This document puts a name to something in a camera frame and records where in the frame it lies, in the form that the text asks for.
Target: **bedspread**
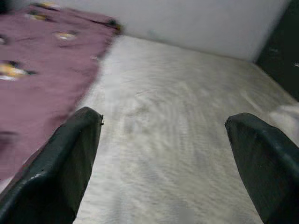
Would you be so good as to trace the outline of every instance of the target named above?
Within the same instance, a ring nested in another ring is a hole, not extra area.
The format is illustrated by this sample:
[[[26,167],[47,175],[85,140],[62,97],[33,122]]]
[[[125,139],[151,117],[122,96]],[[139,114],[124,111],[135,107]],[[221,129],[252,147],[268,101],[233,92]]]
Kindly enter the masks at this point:
[[[117,32],[111,17],[67,8],[30,5],[0,17],[0,180],[75,109]]]

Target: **pink blanket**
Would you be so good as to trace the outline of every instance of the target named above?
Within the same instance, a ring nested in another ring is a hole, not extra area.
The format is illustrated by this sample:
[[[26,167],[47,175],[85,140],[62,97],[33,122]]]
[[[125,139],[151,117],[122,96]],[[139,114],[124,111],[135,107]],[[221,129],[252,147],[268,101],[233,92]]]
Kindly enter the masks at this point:
[[[0,17],[0,180],[75,109],[118,32],[107,16],[29,6]]]

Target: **purple blanket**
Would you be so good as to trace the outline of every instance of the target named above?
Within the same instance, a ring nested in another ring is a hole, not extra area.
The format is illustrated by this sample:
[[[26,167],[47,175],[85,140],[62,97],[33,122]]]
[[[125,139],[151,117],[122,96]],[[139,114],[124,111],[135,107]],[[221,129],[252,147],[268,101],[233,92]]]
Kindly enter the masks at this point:
[[[75,109],[117,34],[107,16],[31,5],[0,17],[0,180]]]

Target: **white mattress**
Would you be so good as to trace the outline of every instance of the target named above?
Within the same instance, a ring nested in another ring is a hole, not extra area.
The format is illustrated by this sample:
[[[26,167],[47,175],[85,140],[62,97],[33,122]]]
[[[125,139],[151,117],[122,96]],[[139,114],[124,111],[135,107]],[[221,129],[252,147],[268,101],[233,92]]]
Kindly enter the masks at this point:
[[[122,36],[82,106],[104,114],[75,224],[261,224],[224,123],[294,103],[250,63]]]

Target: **wall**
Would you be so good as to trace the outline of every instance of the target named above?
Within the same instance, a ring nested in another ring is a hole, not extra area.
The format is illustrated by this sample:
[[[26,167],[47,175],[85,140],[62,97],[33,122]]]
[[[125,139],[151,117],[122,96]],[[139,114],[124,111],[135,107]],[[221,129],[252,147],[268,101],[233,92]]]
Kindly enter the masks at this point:
[[[113,16],[126,34],[253,61],[289,0],[52,0]],[[20,8],[30,0],[15,0]]]

